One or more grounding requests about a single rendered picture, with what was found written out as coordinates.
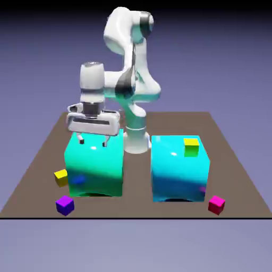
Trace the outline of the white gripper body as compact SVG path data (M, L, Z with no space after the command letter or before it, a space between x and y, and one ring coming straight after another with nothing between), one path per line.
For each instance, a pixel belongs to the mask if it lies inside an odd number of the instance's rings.
M98 115L68 113L67 128L71 132L116 136L120 129L120 114L116 111L102 110Z

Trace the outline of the small yellow cube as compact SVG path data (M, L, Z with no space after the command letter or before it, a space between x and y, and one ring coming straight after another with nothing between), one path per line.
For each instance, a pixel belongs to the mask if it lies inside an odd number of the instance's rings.
M64 187L68 184L68 176L66 169L62 169L60 171L54 172L54 178L56 181L56 184L59 187Z
M184 156L197 157L199 146L200 144L197 138L184 138Z

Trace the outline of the small purple cube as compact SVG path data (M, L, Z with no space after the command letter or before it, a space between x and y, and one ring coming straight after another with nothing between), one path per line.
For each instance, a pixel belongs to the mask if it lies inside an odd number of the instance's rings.
M74 200L66 195L56 200L55 203L56 210L64 216L67 216L74 210Z

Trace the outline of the small pink cube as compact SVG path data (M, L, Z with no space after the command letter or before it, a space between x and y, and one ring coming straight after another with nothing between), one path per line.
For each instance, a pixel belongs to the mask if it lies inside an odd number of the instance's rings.
M225 199L214 195L208 203L208 210L212 213L219 215L225 207Z

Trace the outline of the large turquoise box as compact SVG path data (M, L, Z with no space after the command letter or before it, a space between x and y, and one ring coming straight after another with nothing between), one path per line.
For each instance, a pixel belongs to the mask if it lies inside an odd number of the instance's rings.
M69 191L73 197L101 194L122 196L123 129L103 147L103 135L82 134L80 144L74 132L64 152Z

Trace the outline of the large cyan box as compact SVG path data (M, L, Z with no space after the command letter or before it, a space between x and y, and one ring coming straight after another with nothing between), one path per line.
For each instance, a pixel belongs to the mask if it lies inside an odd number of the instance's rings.
M184 156L184 138L197 138L197 157ZM198 135L151 137L151 183L154 202L186 200L203 202L210 159Z

